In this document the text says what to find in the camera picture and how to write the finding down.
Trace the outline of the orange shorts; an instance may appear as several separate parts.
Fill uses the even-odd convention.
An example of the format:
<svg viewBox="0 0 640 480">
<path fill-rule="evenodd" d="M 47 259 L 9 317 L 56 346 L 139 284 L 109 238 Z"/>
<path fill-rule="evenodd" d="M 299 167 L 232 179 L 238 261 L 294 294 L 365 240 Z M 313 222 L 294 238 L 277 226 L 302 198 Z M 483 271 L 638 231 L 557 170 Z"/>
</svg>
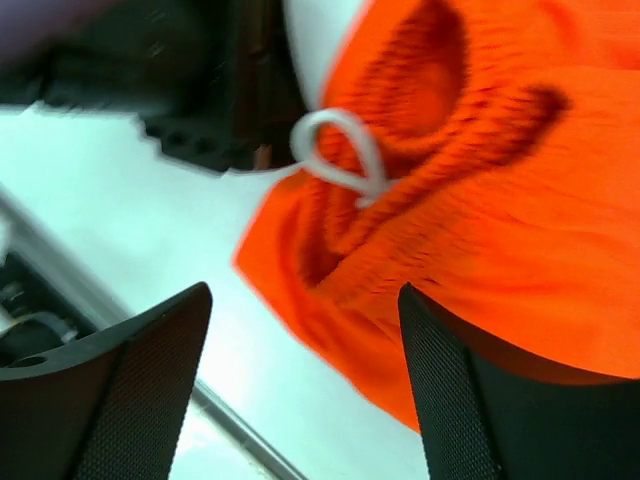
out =
<svg viewBox="0 0 640 480">
<path fill-rule="evenodd" d="M 281 180 L 237 269 L 367 400 L 418 425 L 397 298 L 412 284 L 545 359 L 639 375 L 639 5 L 375 1 L 324 94 L 373 134 L 367 202 Z"/>
</svg>

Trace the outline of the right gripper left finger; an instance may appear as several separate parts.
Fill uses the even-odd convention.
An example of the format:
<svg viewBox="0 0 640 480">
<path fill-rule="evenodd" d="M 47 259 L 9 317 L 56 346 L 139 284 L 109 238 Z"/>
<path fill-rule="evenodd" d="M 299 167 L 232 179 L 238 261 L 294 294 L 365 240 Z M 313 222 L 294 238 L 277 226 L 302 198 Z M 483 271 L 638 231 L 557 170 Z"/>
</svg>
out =
<svg viewBox="0 0 640 480">
<path fill-rule="evenodd" d="M 200 282 L 2 368 L 2 478 L 167 479 L 211 309 Z"/>
</svg>

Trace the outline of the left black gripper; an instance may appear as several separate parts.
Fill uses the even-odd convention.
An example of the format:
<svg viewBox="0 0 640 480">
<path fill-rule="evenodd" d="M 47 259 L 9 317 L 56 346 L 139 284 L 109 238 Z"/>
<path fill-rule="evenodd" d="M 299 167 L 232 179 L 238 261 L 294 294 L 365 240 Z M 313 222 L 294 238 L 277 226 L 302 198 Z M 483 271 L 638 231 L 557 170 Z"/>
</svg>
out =
<svg viewBox="0 0 640 480">
<path fill-rule="evenodd" d="M 306 110 L 278 1 L 5 1 L 1 102 L 133 114 L 216 173 L 289 166 Z"/>
</svg>

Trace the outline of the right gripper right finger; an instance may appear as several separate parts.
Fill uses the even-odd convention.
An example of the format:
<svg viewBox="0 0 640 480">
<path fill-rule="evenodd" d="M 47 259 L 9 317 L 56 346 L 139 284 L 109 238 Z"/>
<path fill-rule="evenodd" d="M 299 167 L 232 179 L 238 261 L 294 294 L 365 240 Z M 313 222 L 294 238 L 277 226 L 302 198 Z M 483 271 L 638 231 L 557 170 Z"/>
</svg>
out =
<svg viewBox="0 0 640 480">
<path fill-rule="evenodd" d="M 638 380 L 544 359 L 411 284 L 398 311 L 430 478 L 638 478 Z"/>
</svg>

